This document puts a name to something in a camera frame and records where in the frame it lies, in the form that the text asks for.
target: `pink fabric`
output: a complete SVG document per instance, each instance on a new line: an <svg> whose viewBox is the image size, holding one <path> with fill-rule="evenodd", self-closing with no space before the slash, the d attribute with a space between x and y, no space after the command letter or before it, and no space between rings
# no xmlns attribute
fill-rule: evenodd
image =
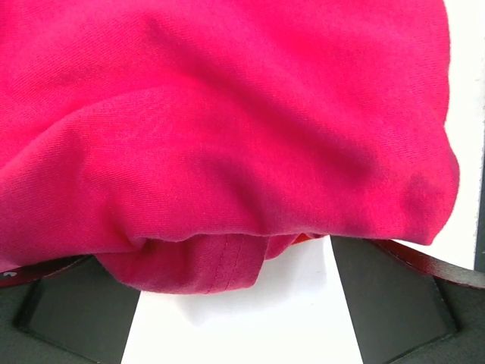
<svg viewBox="0 0 485 364"><path fill-rule="evenodd" d="M429 244L448 66L441 0L0 0L0 271L212 293L300 233Z"/></svg>

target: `white surface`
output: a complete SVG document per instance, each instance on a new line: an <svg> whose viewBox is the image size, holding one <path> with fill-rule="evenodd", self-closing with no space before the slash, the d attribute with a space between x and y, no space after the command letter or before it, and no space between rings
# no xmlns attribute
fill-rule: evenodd
<svg viewBox="0 0 485 364"><path fill-rule="evenodd" d="M362 363L330 238L266 262L248 290L142 293L123 364L197 362Z"/></svg>
<svg viewBox="0 0 485 364"><path fill-rule="evenodd" d="M431 246L414 249L473 269L485 123L485 0L445 0L451 35L446 132L460 165L452 216Z"/></svg>

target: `stitched seam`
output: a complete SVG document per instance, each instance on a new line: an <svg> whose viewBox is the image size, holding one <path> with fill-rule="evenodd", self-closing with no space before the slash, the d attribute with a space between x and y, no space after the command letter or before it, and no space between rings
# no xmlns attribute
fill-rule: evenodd
<svg viewBox="0 0 485 364"><path fill-rule="evenodd" d="M230 285L231 281L233 280L234 272L236 271L236 267L237 267L237 262L239 261L239 256L241 255L241 250L243 250L243 245L244 245L245 241L246 241L246 238L243 235L242 236L242 242L239 245L239 250L237 252L236 261L234 262L233 271L230 273L229 281L227 281L227 285L224 288L224 290L227 290L227 288L229 288L229 285Z"/></svg>
<svg viewBox="0 0 485 364"><path fill-rule="evenodd" d="M205 292L205 294L207 293L210 293L212 291L212 288L214 288L214 285L215 285L215 279L217 278L217 273L219 272L219 268L221 267L222 265L222 259L224 258L224 254L226 252L226 248L227 248L227 241L228 241L228 238L227 238L227 235L225 235L226 237L226 243L224 244L224 249L222 250L222 254L221 254L221 258L219 259L219 264L217 265L217 268L215 270L215 275L214 275L214 278L212 278L212 284L211 286L209 287L208 291Z"/></svg>

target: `black object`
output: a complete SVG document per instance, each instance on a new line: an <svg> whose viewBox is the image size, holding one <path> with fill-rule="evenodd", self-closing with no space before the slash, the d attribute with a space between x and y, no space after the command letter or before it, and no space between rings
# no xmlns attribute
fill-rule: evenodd
<svg viewBox="0 0 485 364"><path fill-rule="evenodd" d="M477 245L475 249L475 271L485 273L485 156L483 157L482 189L477 227Z"/></svg>
<svg viewBox="0 0 485 364"><path fill-rule="evenodd" d="M332 237L364 364L387 364L456 332L434 279L360 239Z"/></svg>
<svg viewBox="0 0 485 364"><path fill-rule="evenodd" d="M22 284L0 290L0 363L92 364L91 360L59 349L13 325L14 317L33 285Z"/></svg>
<svg viewBox="0 0 485 364"><path fill-rule="evenodd" d="M481 364L485 362L485 291L437 281L453 312L458 333L422 347L395 364Z"/></svg>
<svg viewBox="0 0 485 364"><path fill-rule="evenodd" d="M120 364L138 299L138 290L117 282L91 258L42 279L16 325L95 362Z"/></svg>

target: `magenta cloth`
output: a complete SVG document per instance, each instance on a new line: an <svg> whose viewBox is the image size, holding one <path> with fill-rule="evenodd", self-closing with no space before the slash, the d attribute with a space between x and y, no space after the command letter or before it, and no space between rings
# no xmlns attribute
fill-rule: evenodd
<svg viewBox="0 0 485 364"><path fill-rule="evenodd" d="M0 0L0 271L214 293L300 233L429 244L448 67L441 0Z"/></svg>

